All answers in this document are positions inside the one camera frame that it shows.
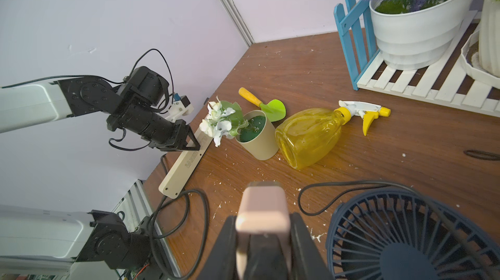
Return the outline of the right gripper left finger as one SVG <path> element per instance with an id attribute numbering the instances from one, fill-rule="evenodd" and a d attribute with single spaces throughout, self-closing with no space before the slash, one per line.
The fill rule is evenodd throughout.
<path id="1" fill-rule="evenodd" d="M 197 279 L 238 279 L 236 216 L 228 216 Z"/>

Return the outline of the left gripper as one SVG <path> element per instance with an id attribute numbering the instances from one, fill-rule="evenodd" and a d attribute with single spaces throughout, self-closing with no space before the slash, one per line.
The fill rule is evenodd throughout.
<path id="1" fill-rule="evenodd" d="M 160 151 L 199 151 L 201 145 L 190 125 L 183 120 L 172 123 L 142 106 L 130 104 L 107 118 L 110 131 L 134 132 L 146 140 L 147 146 Z"/>

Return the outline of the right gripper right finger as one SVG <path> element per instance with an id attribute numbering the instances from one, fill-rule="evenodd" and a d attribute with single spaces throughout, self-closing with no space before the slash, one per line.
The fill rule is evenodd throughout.
<path id="1" fill-rule="evenodd" d="M 292 247 L 291 279 L 333 279 L 310 233 L 297 213 L 290 215 L 290 240 Z"/>

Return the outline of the beige power strip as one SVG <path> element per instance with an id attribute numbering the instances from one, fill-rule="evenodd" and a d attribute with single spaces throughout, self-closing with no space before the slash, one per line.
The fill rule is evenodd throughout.
<path id="1" fill-rule="evenodd" d="M 180 195 L 213 140 L 200 129 L 196 131 L 195 137 L 201 145 L 200 149 L 182 151 L 158 187 L 160 193 L 168 198 L 176 199 Z"/>

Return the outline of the dark blue round desk fan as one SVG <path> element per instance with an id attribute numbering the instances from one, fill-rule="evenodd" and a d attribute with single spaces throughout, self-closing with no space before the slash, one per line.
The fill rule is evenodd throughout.
<path id="1" fill-rule="evenodd" d="M 335 279 L 498 279 L 499 245 L 478 225 L 416 189 L 347 181 L 326 250 Z"/>

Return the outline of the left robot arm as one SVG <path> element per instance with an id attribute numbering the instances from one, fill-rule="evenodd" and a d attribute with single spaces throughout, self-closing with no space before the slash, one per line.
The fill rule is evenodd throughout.
<path id="1" fill-rule="evenodd" d="M 201 145 L 183 116 L 187 97 L 173 91 L 173 79 L 134 65 L 122 82 L 95 75 L 39 78 L 1 88 L 1 131 L 10 132 L 96 112 L 106 113 L 110 131 L 133 132 L 147 147 L 163 152 L 198 151 Z M 114 212 L 48 212 L 1 209 L 4 257 L 54 257 L 77 263 L 105 262 L 115 271 L 144 276 L 148 267 L 173 279 L 156 231 L 157 212 L 129 231 Z"/>

